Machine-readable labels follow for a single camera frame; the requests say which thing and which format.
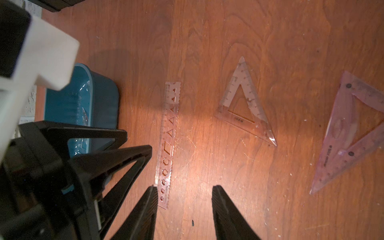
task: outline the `blue bin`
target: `blue bin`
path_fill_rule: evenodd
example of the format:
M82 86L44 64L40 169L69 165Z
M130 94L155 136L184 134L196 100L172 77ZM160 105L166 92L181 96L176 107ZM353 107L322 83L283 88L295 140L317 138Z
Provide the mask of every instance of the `blue bin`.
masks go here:
M71 82L62 90L47 89L44 120L116 129L119 91L115 83L86 65L75 64ZM110 139L71 139L70 156L95 151Z

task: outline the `triangle ruler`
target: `triangle ruler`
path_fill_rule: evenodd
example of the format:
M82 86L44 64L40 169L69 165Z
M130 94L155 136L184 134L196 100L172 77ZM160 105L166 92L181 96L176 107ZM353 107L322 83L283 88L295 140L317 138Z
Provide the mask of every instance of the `triangle ruler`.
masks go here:
M351 145L357 131L356 98L384 113L384 94L344 72L333 105L310 194L384 144L384 122Z
M253 121L228 110L240 85L246 97L248 108L252 113ZM241 57L237 64L237 68L225 90L215 116L277 147L275 137L260 104L244 57Z

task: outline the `diamond cutout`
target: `diamond cutout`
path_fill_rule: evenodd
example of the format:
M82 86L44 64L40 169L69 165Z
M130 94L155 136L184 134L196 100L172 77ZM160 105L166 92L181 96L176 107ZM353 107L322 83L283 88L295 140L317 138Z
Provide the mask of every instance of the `diamond cutout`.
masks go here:
M164 152L168 155L171 155L172 152L172 145L170 145L167 141L164 141Z

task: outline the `wooden table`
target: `wooden table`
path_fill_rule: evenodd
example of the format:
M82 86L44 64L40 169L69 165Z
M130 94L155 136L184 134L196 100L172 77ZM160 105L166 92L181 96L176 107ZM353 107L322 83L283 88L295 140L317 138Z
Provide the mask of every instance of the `wooden table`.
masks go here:
M124 146L154 147L108 238L154 183L164 83L181 81L169 209L158 210L155 239L215 239L217 184L264 240L384 239L383 149L309 195L342 72L384 91L381 1L86 0L43 19L80 41L78 62L116 82ZM278 148L214 117L241 56ZM357 138L384 119L358 108Z

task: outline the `shape stencil ruler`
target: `shape stencil ruler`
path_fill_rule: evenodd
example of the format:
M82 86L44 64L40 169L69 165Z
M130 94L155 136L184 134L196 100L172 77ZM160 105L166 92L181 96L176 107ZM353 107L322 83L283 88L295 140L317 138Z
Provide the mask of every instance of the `shape stencil ruler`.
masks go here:
M310 194L384 144L384 122L351 145L357 131L356 98L384 113L384 94L344 72L333 105Z
M168 207L170 176L175 146L177 114L179 111L181 82L166 82L161 118L159 153L157 155L155 184L159 196L158 205Z
M248 108L251 110L253 121L228 110L240 85L247 99ZM244 57L241 57L237 64L237 68L220 101L215 116L277 147L275 137L260 104Z

